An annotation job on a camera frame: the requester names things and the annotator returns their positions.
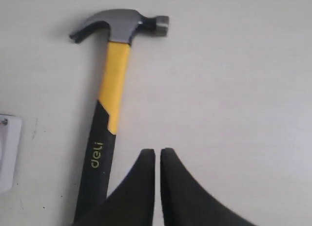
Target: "black pointed object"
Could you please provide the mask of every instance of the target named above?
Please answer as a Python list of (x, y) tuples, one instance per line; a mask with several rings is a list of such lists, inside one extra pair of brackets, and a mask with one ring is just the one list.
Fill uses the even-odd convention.
[(73, 226), (151, 226), (154, 202), (155, 152), (142, 150), (107, 200)]
[(206, 192), (173, 149), (161, 151), (160, 172), (165, 226), (254, 226)]

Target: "metal hammer head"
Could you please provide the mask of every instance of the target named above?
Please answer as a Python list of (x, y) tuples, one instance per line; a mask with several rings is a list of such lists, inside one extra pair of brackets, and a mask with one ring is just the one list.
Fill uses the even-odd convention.
[(109, 40), (131, 44), (137, 31), (147, 31), (156, 36), (166, 36), (169, 17), (147, 18), (136, 10), (112, 9), (94, 14), (80, 25), (69, 37), (76, 43), (82, 42), (95, 30), (109, 28)]

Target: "black rubber grip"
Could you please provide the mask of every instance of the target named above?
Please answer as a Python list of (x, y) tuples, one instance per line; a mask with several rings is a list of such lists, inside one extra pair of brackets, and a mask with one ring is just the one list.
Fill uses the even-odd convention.
[(106, 200), (116, 135), (108, 129), (109, 115), (97, 102), (84, 158), (74, 222)]

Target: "white floor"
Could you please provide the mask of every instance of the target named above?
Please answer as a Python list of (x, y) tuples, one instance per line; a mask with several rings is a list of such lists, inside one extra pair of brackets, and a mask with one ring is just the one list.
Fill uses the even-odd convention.
[(171, 27), (168, 38), (133, 43), (110, 192), (141, 149), (173, 147), (208, 192), (251, 222), (310, 226), (311, 3), (0, 0), (0, 113), (24, 123), (0, 225), (70, 225), (105, 45), (67, 35), (94, 12), (135, 8), (169, 15)]

